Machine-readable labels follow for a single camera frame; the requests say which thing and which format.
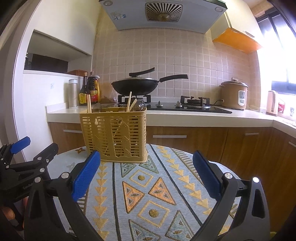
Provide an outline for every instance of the sauce bottle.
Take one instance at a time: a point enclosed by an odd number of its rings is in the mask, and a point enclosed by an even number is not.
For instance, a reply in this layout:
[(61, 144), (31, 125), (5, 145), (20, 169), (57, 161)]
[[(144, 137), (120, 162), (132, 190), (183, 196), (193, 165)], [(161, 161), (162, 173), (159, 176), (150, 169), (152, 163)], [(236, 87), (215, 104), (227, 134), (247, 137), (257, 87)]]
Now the sauce bottle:
[(90, 94), (90, 90), (88, 87), (88, 83), (87, 83), (87, 72), (84, 73), (84, 77), (83, 77), (83, 84), (82, 84), (82, 88), (79, 92), (79, 105), (87, 105), (87, 97), (86, 95)]
[(91, 104), (96, 104), (99, 101), (98, 77), (91, 72), (88, 78), (89, 90), (91, 93)]

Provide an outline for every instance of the ceiling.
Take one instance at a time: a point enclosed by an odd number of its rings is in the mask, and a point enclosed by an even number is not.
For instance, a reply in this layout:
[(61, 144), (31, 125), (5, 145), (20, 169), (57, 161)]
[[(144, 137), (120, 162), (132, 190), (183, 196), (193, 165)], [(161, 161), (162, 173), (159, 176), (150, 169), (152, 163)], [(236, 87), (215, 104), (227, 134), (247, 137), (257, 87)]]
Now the ceiling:
[(258, 3), (262, 2), (263, 0), (244, 0), (250, 8), (256, 6)]

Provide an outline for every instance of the table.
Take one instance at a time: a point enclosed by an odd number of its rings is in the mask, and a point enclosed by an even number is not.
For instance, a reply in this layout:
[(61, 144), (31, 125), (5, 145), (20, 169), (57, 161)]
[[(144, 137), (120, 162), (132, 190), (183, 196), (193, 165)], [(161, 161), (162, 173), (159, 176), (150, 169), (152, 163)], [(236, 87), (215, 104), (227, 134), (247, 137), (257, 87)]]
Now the table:
[[(187, 241), (206, 220), (216, 201), (193, 167), (192, 154), (147, 144), (143, 164), (101, 162), (85, 196), (78, 204), (89, 222), (106, 241)], [(57, 155), (48, 165), (51, 178), (71, 172), (85, 161), (85, 147)], [(235, 173), (216, 163), (223, 173)], [(55, 198), (68, 232), (72, 229)], [(228, 231), (239, 204), (232, 210), (220, 233)]]

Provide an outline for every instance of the rice cooker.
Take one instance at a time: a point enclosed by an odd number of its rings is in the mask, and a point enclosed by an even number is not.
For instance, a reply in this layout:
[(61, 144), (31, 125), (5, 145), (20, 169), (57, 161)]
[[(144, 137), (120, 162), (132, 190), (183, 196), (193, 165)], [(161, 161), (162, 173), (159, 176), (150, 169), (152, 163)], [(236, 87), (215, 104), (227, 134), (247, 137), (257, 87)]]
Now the rice cooker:
[(242, 81), (232, 78), (220, 85), (221, 98), (224, 100), (222, 106), (235, 110), (244, 110), (247, 105), (247, 88), (248, 86)]

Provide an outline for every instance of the plastic basket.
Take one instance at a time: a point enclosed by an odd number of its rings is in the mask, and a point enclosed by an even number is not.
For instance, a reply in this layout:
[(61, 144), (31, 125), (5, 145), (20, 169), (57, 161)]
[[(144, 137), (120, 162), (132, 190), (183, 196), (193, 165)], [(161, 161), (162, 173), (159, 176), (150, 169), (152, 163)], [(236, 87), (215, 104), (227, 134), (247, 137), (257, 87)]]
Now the plastic basket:
[(80, 123), (88, 153), (97, 150), (102, 161), (143, 163), (147, 161), (146, 108), (126, 112), (126, 107), (80, 112)]

